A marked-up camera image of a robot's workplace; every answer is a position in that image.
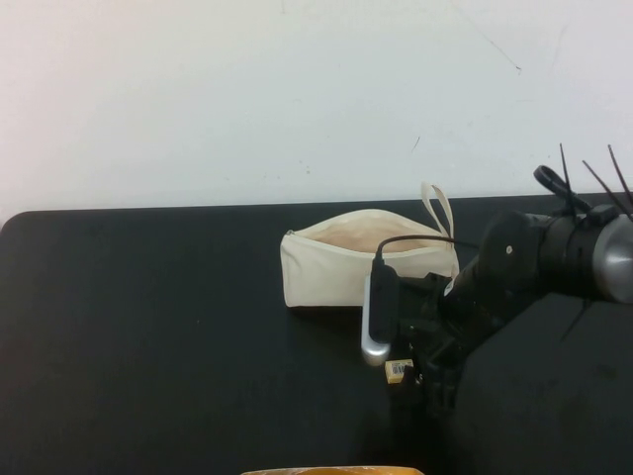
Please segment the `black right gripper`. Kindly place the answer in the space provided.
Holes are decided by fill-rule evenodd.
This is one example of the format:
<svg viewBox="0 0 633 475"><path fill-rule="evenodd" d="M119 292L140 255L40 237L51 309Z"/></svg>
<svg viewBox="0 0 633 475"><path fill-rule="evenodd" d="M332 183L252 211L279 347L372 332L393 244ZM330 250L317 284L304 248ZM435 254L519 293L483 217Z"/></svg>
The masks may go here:
<svg viewBox="0 0 633 475"><path fill-rule="evenodd" d="M429 274L400 280L395 360L410 360L403 379L390 386L393 421L412 421L417 410L431 417L453 412L470 350L440 315L440 298L449 283Z"/></svg>

